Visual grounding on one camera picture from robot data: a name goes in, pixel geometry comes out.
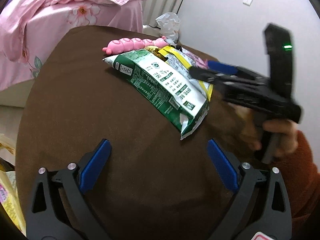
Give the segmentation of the person's right hand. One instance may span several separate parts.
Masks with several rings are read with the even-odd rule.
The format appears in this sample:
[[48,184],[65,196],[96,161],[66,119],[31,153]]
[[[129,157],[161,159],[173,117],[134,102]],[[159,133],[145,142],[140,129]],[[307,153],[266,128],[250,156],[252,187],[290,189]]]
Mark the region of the person's right hand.
[[[249,146],[251,150],[261,149],[260,137],[258,130],[254,124],[254,111],[242,106],[234,106],[236,114],[242,117],[245,121],[244,128],[240,133],[240,138]],[[273,152],[273,157],[282,158],[290,155],[298,147],[298,129],[297,124],[291,120],[273,119],[266,120],[262,124],[263,130],[271,133],[279,134],[279,140],[276,149]]]

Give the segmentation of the orange sleeve forearm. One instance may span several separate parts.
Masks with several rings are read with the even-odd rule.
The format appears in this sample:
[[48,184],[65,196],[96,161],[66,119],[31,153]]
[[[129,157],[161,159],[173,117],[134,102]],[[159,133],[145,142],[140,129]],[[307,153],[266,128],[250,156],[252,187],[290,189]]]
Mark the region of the orange sleeve forearm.
[[272,164],[279,168],[285,182],[291,207],[293,235],[302,228],[319,201],[319,172],[302,131],[298,131],[297,141],[298,147],[294,153],[278,158]]

